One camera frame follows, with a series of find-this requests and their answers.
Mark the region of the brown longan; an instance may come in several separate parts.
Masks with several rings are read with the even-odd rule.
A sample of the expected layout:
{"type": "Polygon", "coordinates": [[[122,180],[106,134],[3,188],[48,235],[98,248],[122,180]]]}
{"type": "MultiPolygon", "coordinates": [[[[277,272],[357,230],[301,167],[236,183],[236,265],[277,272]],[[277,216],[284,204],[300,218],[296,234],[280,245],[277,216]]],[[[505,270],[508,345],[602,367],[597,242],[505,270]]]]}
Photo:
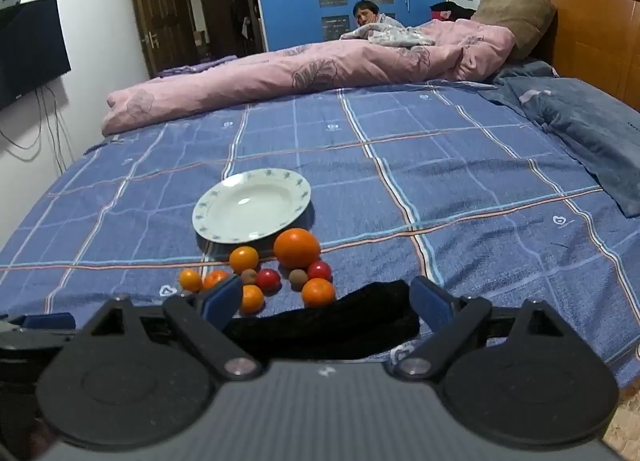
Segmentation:
{"type": "Polygon", "coordinates": [[[295,291],[302,290],[303,286],[306,285],[308,280],[309,280],[309,277],[306,271],[303,269],[299,269],[299,268],[292,269],[288,273],[288,282],[290,283],[292,289],[295,291]]]}
{"type": "Polygon", "coordinates": [[[243,285],[255,285],[257,279],[257,271],[251,268],[243,270],[241,273],[243,285]]]}

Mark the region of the blue plaid bed sheet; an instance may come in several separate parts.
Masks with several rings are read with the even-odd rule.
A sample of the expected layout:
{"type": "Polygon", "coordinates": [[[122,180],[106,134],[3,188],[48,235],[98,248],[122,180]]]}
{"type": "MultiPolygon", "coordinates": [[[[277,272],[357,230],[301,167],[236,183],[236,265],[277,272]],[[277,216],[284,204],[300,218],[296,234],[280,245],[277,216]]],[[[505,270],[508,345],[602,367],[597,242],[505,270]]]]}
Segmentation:
{"type": "Polygon", "coordinates": [[[638,377],[638,221],[558,137],[460,84],[282,98],[105,140],[3,247],[3,313],[84,322],[117,294],[160,303],[180,271],[228,259],[198,238],[198,199],[257,169],[309,182],[299,224],[338,293],[425,275],[500,306],[545,299],[620,384],[638,377]]]}

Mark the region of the small tangerine with stem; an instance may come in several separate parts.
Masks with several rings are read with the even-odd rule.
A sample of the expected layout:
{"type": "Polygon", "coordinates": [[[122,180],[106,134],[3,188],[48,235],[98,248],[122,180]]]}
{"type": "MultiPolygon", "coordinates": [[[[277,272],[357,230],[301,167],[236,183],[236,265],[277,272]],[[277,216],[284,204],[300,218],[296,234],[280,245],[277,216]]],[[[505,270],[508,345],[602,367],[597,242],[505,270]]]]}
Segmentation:
{"type": "Polygon", "coordinates": [[[229,266],[238,275],[248,269],[255,270],[258,264],[259,253],[254,247],[248,245],[236,247],[229,255],[229,266]]]}

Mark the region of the wooden headboard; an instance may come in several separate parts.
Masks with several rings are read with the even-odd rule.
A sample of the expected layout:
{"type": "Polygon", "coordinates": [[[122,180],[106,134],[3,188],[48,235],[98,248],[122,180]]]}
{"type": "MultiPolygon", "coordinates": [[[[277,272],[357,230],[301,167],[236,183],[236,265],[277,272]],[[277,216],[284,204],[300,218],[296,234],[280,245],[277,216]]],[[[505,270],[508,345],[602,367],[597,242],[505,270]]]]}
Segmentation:
{"type": "Polygon", "coordinates": [[[551,0],[556,16],[535,53],[563,77],[639,108],[639,0],[551,0]]]}

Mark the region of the red cherry tomato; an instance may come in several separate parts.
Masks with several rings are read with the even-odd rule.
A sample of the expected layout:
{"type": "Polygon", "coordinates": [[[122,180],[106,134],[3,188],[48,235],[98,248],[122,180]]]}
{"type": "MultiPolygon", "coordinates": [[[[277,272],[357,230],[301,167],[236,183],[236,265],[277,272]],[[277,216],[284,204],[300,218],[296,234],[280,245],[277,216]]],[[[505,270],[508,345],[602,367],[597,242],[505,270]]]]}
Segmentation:
{"type": "Polygon", "coordinates": [[[281,285],[280,273],[271,268],[262,268],[256,273],[255,283],[262,292],[276,292],[281,285]]]}
{"type": "Polygon", "coordinates": [[[328,263],[318,259],[318,261],[314,261],[308,266],[307,276],[309,279],[323,279],[331,281],[332,268],[328,263]]]}

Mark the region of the brown pillow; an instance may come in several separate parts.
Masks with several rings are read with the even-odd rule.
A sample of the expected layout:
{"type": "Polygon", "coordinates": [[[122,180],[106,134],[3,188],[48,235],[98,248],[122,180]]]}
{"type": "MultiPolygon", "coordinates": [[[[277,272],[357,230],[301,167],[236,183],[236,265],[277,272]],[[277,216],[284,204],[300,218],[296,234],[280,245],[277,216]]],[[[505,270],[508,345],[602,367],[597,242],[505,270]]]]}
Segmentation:
{"type": "Polygon", "coordinates": [[[472,20],[509,29],[515,38],[509,62],[522,62],[532,54],[555,15],[551,0],[480,0],[472,20]]]}

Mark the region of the black wall television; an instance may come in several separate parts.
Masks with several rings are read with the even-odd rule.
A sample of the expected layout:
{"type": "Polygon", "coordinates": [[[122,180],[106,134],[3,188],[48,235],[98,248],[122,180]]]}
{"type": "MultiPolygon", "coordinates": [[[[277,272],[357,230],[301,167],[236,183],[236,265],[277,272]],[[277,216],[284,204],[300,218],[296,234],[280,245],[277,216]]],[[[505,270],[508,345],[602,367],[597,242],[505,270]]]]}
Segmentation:
{"type": "Polygon", "coordinates": [[[1,109],[72,69],[58,0],[35,0],[1,9],[1,109]]]}

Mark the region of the pink quilt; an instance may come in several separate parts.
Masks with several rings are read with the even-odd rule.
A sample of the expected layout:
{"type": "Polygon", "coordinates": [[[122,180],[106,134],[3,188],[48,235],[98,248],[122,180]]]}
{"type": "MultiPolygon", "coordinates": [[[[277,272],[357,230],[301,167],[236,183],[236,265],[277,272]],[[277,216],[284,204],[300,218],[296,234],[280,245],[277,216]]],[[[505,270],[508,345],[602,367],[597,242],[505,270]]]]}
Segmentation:
{"type": "Polygon", "coordinates": [[[370,25],[335,41],[236,58],[200,72],[155,78],[107,96],[110,136],[217,109],[334,88],[485,80],[508,59],[515,36],[472,20],[430,21],[403,47],[370,40],[370,25]]]}

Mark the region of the black clothing pile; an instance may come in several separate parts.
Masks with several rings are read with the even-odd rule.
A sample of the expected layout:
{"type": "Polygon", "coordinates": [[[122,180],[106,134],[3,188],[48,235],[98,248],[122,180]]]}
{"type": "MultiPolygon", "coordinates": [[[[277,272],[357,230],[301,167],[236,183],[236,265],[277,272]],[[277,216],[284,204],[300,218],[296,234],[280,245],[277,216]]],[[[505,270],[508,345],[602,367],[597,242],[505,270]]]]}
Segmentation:
{"type": "Polygon", "coordinates": [[[433,4],[430,7],[431,18],[441,21],[457,21],[459,19],[470,20],[475,14],[472,8],[466,8],[455,2],[444,1],[433,4]]]}

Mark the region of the grey blue blanket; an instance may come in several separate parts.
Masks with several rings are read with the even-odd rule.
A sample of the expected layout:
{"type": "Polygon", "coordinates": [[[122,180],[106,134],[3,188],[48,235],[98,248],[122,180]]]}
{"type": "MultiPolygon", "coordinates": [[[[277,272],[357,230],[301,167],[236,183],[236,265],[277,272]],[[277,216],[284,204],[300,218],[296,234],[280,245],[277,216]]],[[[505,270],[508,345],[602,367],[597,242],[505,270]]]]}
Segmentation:
{"type": "Polygon", "coordinates": [[[541,60],[502,68],[480,91],[555,136],[627,218],[639,215],[639,112],[541,60]]]}

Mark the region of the purple folded cloth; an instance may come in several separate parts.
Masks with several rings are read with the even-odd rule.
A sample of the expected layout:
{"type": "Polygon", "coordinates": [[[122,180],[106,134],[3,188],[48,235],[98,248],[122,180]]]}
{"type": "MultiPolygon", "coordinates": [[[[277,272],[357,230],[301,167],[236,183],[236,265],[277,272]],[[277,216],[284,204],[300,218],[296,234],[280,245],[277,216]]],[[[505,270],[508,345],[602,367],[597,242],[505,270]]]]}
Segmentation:
{"type": "Polygon", "coordinates": [[[228,64],[228,62],[233,62],[233,60],[237,60],[237,59],[238,59],[238,56],[229,55],[229,56],[224,56],[222,58],[215,59],[215,60],[207,60],[207,62],[200,62],[199,64],[195,64],[195,65],[184,65],[184,66],[178,66],[174,68],[168,68],[157,73],[157,77],[168,78],[168,77],[180,76],[180,74],[201,73],[208,69],[212,69],[217,66],[228,64]]]}

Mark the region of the large orange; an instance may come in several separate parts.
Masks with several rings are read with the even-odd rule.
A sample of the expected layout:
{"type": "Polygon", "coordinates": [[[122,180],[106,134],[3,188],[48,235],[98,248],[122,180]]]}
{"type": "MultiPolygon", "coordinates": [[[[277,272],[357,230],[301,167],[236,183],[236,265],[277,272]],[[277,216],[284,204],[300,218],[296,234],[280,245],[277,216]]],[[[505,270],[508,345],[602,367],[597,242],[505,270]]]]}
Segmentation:
{"type": "Polygon", "coordinates": [[[277,236],[273,253],[286,269],[305,269],[320,257],[320,243],[303,228],[291,228],[277,236]]]}

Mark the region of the white floral plate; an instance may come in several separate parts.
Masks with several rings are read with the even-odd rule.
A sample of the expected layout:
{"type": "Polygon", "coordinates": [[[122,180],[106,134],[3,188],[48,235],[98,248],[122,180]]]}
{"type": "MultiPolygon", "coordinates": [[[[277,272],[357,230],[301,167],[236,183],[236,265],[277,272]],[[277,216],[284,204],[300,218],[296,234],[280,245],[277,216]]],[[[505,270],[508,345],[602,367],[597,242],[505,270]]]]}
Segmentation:
{"type": "Polygon", "coordinates": [[[311,199],[302,175],[285,169],[257,169],[232,175],[195,203],[198,236],[218,244],[247,243],[277,233],[299,218],[311,199]]]}

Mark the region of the person lying in bed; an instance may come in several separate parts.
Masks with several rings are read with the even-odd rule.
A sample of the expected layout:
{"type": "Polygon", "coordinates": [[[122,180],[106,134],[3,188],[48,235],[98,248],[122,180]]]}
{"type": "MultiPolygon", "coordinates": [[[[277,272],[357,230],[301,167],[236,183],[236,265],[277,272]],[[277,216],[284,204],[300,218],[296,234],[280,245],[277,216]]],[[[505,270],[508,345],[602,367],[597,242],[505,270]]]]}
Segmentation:
{"type": "Polygon", "coordinates": [[[358,1],[352,9],[357,28],[345,32],[341,40],[366,40],[386,47],[413,48],[434,46],[435,41],[417,28],[407,28],[399,21],[382,13],[369,0],[358,1]]]}

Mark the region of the brown wooden door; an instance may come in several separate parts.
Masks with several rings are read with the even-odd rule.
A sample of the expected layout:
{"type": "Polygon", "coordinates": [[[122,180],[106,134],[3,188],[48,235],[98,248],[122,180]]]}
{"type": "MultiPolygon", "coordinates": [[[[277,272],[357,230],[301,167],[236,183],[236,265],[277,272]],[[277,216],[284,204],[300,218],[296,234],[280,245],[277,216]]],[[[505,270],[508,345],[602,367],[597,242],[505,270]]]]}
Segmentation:
{"type": "Polygon", "coordinates": [[[133,0],[143,53],[152,77],[198,60],[189,0],[133,0]]]}

